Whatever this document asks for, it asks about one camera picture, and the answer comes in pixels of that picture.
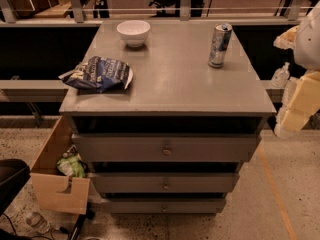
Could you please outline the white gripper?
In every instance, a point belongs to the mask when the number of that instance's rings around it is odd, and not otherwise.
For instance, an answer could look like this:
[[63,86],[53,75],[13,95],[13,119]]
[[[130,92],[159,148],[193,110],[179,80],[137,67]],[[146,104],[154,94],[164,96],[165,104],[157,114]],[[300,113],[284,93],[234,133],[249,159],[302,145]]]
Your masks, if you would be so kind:
[[[294,49],[299,26],[291,27],[277,36],[273,46]],[[274,133],[279,138],[297,134],[320,109],[320,72],[307,71],[302,77],[290,80],[282,98],[282,107],[276,116]]]

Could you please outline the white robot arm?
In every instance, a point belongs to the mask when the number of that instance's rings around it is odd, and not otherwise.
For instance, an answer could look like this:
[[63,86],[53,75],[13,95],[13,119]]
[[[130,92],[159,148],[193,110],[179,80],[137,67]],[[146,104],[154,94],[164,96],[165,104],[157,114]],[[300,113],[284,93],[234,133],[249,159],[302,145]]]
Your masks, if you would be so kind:
[[297,134],[320,110],[320,2],[302,19],[276,38],[274,46],[293,50],[294,62],[306,72],[290,78],[276,116],[274,133],[279,138]]

